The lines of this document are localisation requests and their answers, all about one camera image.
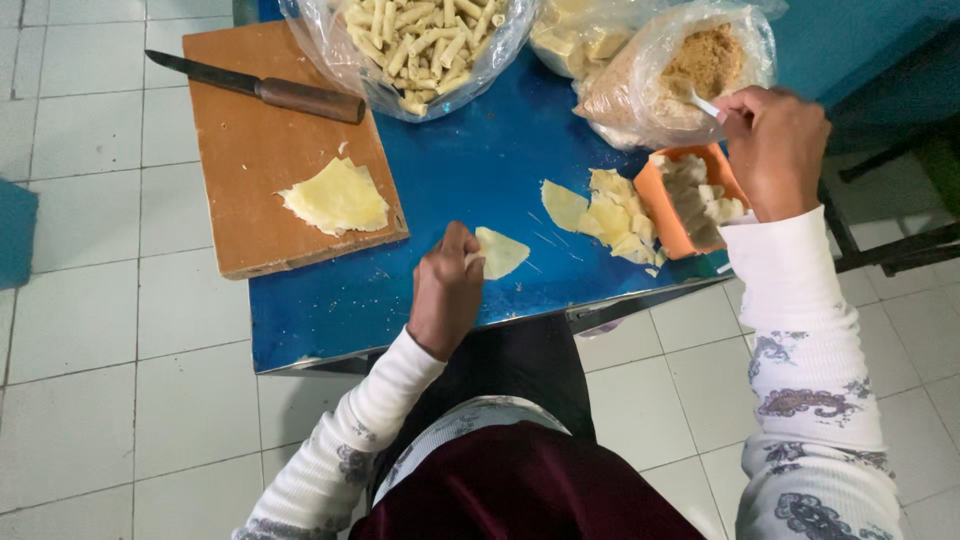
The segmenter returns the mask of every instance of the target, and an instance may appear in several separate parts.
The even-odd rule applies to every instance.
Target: white tile floor
[[[229,17],[229,0],[0,0],[0,176],[41,196],[36,273],[0,291],[0,540],[226,538],[357,382],[252,374],[247,288],[216,271],[185,80],[138,53],[177,54]],[[908,538],[953,537],[960,261],[841,283]],[[756,429],[741,291],[577,340],[601,444],[711,539],[733,538]],[[719,380],[742,391],[717,395]]]

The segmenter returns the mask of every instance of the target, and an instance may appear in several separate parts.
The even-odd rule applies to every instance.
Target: orange container
[[[743,203],[744,209],[750,207],[747,197],[740,189],[736,178],[733,177],[730,163],[727,161],[727,157],[723,155],[723,151],[720,150],[719,144],[714,142],[707,146],[665,148],[654,152],[655,156],[667,156],[671,160],[678,160],[680,156],[685,154],[695,154],[707,164],[707,184],[722,185],[724,197],[739,199]],[[657,227],[657,235],[660,237],[660,243],[667,248],[668,257],[684,258],[727,247],[723,242],[703,250],[697,249],[693,245],[690,234],[684,228],[680,216],[677,215],[670,194],[666,192],[666,187],[663,186],[663,176],[653,163],[647,161],[640,174],[634,178],[634,187],[637,195],[640,196],[640,200],[643,201],[644,207],[649,212],[650,219]]]

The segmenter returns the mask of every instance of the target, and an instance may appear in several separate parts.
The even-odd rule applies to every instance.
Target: blue table
[[[531,250],[529,264],[485,283],[478,325],[716,279],[726,251],[668,261],[653,278],[592,237],[553,224],[540,202],[543,179],[588,195],[589,168],[631,179],[647,161],[643,152],[613,150],[570,112],[575,105],[569,80],[526,47],[489,91],[441,119],[409,124],[376,114],[410,238],[251,279],[255,371],[389,345],[407,321],[413,269],[452,219]]]

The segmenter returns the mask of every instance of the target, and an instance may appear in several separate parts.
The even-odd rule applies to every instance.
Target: right hand
[[[480,251],[480,242],[466,225],[451,221],[446,234],[414,268],[414,303],[407,332],[427,353],[446,362],[473,328],[480,309],[483,266],[468,254]]]
[[[830,123],[822,107],[780,87],[748,86],[713,100],[730,166],[760,222],[820,206],[817,183]]]

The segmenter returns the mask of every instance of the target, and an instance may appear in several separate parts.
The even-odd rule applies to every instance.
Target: plastic bag
[[[696,0],[668,8],[650,19],[602,72],[583,81],[574,112],[603,128],[594,129],[619,150],[721,140],[720,124],[678,100],[660,84],[660,74],[688,36],[729,23],[730,33],[743,49],[743,65],[720,95],[750,85],[772,86],[776,80],[777,53],[764,12],[774,16],[784,10],[785,4],[780,0],[762,7],[725,0]]]
[[[425,116],[404,110],[397,102],[399,91],[383,82],[380,66],[353,44],[343,17],[350,0],[279,1],[300,49],[328,81],[363,96],[373,110],[416,123],[453,112],[487,91],[523,46],[539,0],[508,0],[506,22],[496,29],[489,45],[474,61],[469,80],[430,100]]]
[[[643,23],[679,0],[544,0],[530,46],[554,73],[582,80],[605,67]]]

